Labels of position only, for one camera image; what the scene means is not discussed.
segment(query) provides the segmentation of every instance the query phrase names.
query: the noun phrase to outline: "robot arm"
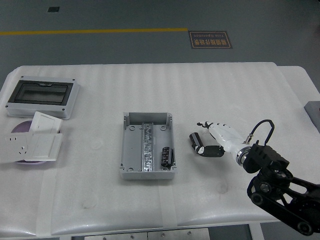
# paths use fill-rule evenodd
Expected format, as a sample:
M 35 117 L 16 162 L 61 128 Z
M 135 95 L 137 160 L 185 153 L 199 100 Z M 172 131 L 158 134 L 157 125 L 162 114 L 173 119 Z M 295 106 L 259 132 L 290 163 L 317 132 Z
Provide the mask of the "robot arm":
M 250 145 L 255 130 L 264 122 L 269 122 L 271 125 L 264 145 L 259 145 L 259 141 Z M 215 147 L 216 151 L 222 149 L 231 153 L 232 158 L 247 173 L 259 171 L 247 188 L 247 195 L 256 206 L 303 235 L 310 236 L 313 232 L 320 233 L 320 185 L 294 177 L 287 170 L 289 162 L 270 146 L 267 146 L 275 129 L 271 120 L 259 122 L 243 142 L 243 138 L 237 131 L 225 124 L 199 122 L 197 125 L 207 128 L 220 145 L 207 147 L 211 149 Z M 207 147 L 203 146 L 198 133 L 192 133 L 189 138 L 193 149 L 199 155 L 211 157 L 206 155 Z M 306 192 L 299 193 L 290 189 L 290 183 L 304 187 Z M 290 202 L 286 201 L 285 194 L 292 198 Z

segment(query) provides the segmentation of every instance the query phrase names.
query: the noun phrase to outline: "metal plate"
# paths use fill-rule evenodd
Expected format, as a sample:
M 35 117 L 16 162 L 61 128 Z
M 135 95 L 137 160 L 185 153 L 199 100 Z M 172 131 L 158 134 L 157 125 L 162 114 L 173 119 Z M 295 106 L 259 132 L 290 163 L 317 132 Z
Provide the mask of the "metal plate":
M 147 232 L 86 236 L 84 240 L 148 240 Z
M 148 232 L 148 240 L 210 240 L 208 228 Z

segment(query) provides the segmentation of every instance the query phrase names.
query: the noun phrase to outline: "black cable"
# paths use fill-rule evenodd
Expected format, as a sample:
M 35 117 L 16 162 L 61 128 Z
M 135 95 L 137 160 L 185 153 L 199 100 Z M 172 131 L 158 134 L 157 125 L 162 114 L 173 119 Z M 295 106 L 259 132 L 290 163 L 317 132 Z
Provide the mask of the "black cable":
M 252 129 L 252 131 L 251 131 L 251 133 L 250 133 L 251 135 L 253 135 L 254 132 L 255 132 L 255 130 L 256 130 L 261 124 L 263 124 L 263 123 L 265 123 L 265 122 L 268 122 L 268 123 L 270 124 L 271 130 L 270 130 L 268 136 L 266 137 L 266 139 L 265 139 L 265 141 L 264 141 L 264 145 L 267 144 L 267 142 L 268 142 L 269 139 L 271 138 L 272 133 L 273 133 L 274 130 L 275 130 L 275 125 L 274 125 L 274 123 L 273 123 L 270 119 L 265 119 L 265 120 L 260 121 L 257 125 L 255 125 L 255 127 Z

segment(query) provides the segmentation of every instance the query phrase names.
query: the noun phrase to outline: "table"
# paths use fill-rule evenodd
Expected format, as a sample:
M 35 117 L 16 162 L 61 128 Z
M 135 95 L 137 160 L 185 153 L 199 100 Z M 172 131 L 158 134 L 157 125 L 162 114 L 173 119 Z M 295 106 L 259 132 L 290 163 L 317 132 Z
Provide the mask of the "table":
M 5 104 L 20 76 L 73 78 L 80 84 L 56 162 L 0 165 L 0 238 L 94 235 L 275 221 L 247 196 L 255 174 L 225 153 L 195 154 L 189 134 L 215 140 L 197 122 L 228 124 L 244 138 L 272 119 L 269 141 L 295 177 L 319 183 L 320 135 L 304 105 L 320 94 L 303 68 L 272 62 L 21 66 L 0 92 L 8 134 L 31 118 L 9 117 Z M 178 174 L 173 180 L 123 180 L 123 113 L 173 115 Z M 264 141 L 269 126 L 254 139 Z

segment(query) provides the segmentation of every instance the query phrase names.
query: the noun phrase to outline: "electrical outlet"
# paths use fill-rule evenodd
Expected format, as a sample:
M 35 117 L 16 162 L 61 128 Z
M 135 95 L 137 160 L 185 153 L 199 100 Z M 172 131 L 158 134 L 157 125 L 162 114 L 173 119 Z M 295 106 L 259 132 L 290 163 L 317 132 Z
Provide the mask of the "electrical outlet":
M 33 134 L 29 132 L 11 133 L 0 137 L 0 162 L 12 163 L 28 156 L 28 141 Z

